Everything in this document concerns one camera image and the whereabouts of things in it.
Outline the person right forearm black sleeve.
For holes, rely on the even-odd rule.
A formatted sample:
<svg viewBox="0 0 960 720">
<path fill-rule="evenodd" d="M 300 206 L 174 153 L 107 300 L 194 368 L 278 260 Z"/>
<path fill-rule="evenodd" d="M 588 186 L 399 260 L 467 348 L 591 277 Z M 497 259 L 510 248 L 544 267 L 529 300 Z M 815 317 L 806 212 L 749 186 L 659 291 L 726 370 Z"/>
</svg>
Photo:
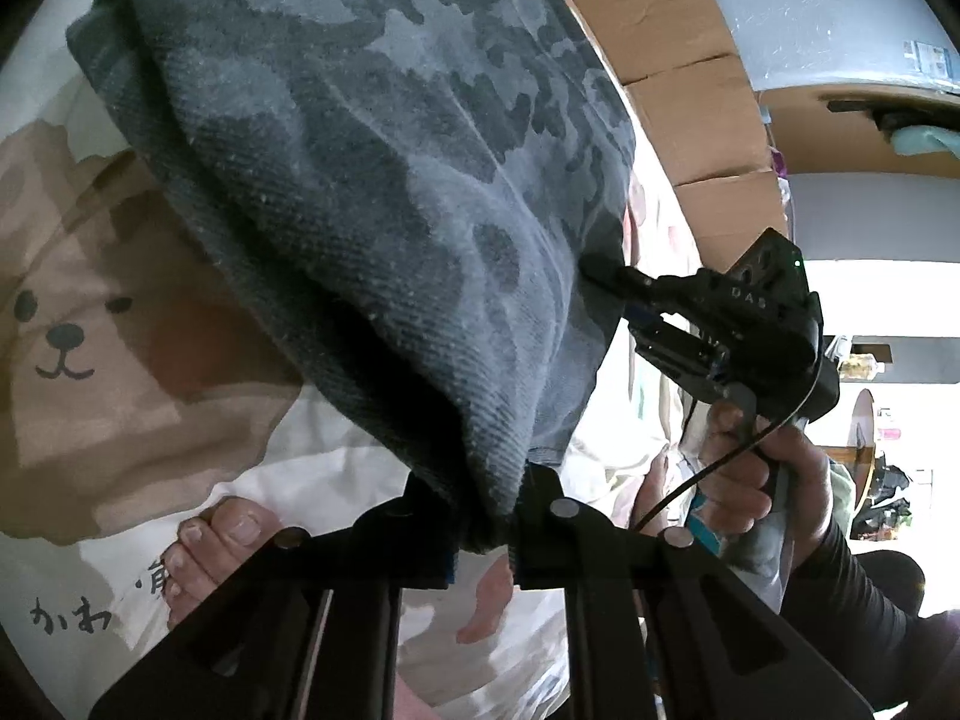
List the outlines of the person right forearm black sleeve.
<svg viewBox="0 0 960 720">
<path fill-rule="evenodd" d="M 794 569 L 781 616 L 875 710 L 958 715 L 958 614 L 911 616 L 862 569 L 832 527 Z"/>
</svg>

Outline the person left hand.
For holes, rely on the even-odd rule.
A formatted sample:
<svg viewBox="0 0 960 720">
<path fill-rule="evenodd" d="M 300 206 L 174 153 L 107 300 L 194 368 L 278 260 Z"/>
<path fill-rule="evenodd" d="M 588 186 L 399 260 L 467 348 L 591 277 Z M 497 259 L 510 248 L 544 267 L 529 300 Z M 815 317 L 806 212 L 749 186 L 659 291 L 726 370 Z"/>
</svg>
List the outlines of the person left hand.
<svg viewBox="0 0 960 720">
<path fill-rule="evenodd" d="M 167 627 L 181 624 L 281 528 L 274 512 L 242 497 L 225 497 L 184 520 L 161 554 Z"/>
</svg>

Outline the person right hand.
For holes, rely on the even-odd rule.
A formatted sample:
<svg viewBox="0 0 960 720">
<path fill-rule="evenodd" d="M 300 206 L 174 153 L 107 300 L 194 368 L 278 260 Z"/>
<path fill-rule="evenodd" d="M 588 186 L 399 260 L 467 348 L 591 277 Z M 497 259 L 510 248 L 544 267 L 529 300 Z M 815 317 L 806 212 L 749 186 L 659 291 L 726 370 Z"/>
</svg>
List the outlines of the person right hand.
<svg viewBox="0 0 960 720">
<path fill-rule="evenodd" d="M 709 408 L 701 460 L 713 466 L 740 445 L 743 413 L 729 401 Z M 799 569 L 827 536 L 832 522 L 833 495 L 830 462 L 797 427 L 780 427 L 760 445 L 760 452 L 788 470 L 789 533 L 793 539 L 791 572 Z M 698 484 L 703 502 L 693 517 L 718 536 L 750 532 L 773 507 L 765 493 L 770 466 L 757 452 L 743 452 Z"/>
</svg>

